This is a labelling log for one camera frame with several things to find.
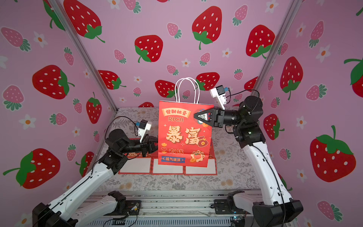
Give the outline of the red paper gift bag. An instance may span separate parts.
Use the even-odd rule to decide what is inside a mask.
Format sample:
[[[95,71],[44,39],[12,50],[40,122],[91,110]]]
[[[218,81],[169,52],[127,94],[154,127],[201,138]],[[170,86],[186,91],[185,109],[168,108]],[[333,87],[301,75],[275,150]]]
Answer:
[[[151,157],[138,157],[128,160],[125,165],[118,172],[119,175],[133,175],[133,174],[150,174],[151,172]]]

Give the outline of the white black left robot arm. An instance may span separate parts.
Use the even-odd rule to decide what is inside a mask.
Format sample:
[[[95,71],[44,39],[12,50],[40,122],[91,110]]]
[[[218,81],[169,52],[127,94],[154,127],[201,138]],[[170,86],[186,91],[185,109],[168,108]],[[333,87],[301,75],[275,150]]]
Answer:
[[[67,192],[45,205],[38,204],[32,212],[34,227],[84,227],[114,211],[121,212],[126,198],[113,191],[91,205],[80,205],[105,181],[116,175],[129,160],[129,153],[146,156],[158,150],[158,138],[148,134],[129,139],[122,129],[111,131],[106,138],[107,152],[90,171]]]

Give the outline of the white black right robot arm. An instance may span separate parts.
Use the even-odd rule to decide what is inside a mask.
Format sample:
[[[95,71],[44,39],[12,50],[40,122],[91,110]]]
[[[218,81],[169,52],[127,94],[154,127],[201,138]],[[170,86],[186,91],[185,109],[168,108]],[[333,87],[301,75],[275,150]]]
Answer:
[[[262,100],[248,96],[238,110],[212,108],[194,114],[194,118],[209,126],[232,126],[232,134],[249,158],[261,188],[261,196],[245,191],[234,191],[227,197],[230,213],[245,211],[253,215],[253,223],[260,227],[291,227],[303,211],[299,200],[294,200],[269,158],[265,137],[258,124],[263,114]]]

